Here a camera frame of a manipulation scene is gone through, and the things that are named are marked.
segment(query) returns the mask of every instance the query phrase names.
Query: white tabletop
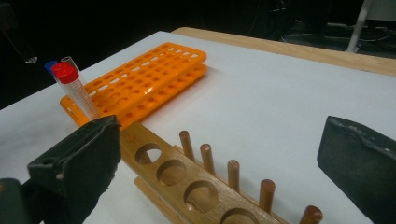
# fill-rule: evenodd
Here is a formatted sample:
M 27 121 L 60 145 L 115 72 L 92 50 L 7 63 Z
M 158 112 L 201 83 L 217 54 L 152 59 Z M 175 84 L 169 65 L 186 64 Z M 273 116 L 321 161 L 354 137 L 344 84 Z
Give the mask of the white tabletop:
M 260 182 L 276 183 L 273 210 L 298 223 L 313 204 L 321 223 L 372 223 L 319 168 L 318 147 L 328 116 L 362 123 L 396 139 L 396 77 L 315 63 L 158 32 L 85 69 L 88 81 L 164 42 L 205 51 L 205 76 L 142 121 L 171 145 L 189 131 L 195 155 L 212 146 L 215 168 L 241 164 L 241 190 L 259 197 Z M 0 178 L 22 183 L 26 165 L 73 132 L 56 85 L 0 111 Z M 168 223 L 134 185 L 121 162 L 109 189 L 85 223 Z

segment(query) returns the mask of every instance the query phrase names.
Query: red cap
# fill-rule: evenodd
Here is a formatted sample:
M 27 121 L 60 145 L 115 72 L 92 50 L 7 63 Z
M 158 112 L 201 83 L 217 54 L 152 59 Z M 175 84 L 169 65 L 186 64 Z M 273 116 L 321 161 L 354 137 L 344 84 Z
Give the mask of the red cap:
M 51 67 L 51 70 L 63 84 L 69 84 L 78 79 L 78 71 L 68 62 L 56 63 Z

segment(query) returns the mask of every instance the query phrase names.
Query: blue cap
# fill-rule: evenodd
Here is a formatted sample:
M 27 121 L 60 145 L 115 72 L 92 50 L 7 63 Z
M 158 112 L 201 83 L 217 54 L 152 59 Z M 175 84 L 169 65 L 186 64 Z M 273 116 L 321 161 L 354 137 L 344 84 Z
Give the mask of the blue cap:
M 56 61 L 50 61 L 49 63 L 44 64 L 44 67 L 47 69 L 47 71 L 53 76 L 53 72 L 51 70 L 52 66 L 55 65 L 57 62 Z

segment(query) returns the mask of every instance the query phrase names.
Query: wooden test tube rack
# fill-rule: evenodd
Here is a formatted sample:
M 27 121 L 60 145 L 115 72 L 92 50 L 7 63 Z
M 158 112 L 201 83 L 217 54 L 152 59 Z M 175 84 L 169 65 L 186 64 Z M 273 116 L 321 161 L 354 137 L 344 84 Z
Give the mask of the wooden test tube rack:
M 135 184 L 172 223 L 281 223 L 272 210 L 275 183 L 263 180 L 257 202 L 239 189 L 239 163 L 228 162 L 228 179 L 216 174 L 209 144 L 203 162 L 194 158 L 187 131 L 183 148 L 171 146 L 136 122 L 120 133 L 122 159 L 138 174 Z M 309 205 L 301 224 L 318 224 L 322 213 Z

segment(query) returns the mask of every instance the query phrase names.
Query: wooden dowel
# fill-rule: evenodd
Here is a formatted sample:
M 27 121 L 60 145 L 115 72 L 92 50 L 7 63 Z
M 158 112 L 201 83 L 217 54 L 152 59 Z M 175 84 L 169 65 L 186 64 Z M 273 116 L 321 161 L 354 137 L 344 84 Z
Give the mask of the wooden dowel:
M 264 179 L 261 182 L 259 207 L 269 214 L 271 214 L 275 188 L 275 183 L 270 179 Z
M 231 189 L 239 192 L 239 162 L 230 160 L 227 164 L 228 167 L 228 186 Z
M 180 136 L 181 145 L 183 147 L 184 155 L 187 158 L 189 158 L 190 160 L 194 161 L 195 160 L 194 152 L 192 151 L 192 145 L 191 145 L 189 132 L 181 131 L 179 136 Z
M 214 175 L 215 166 L 213 164 L 212 147 L 209 144 L 201 145 L 201 155 L 205 170 Z
M 309 205 L 305 208 L 300 224 L 319 224 L 322 219 L 323 214 L 320 209 L 314 205 Z

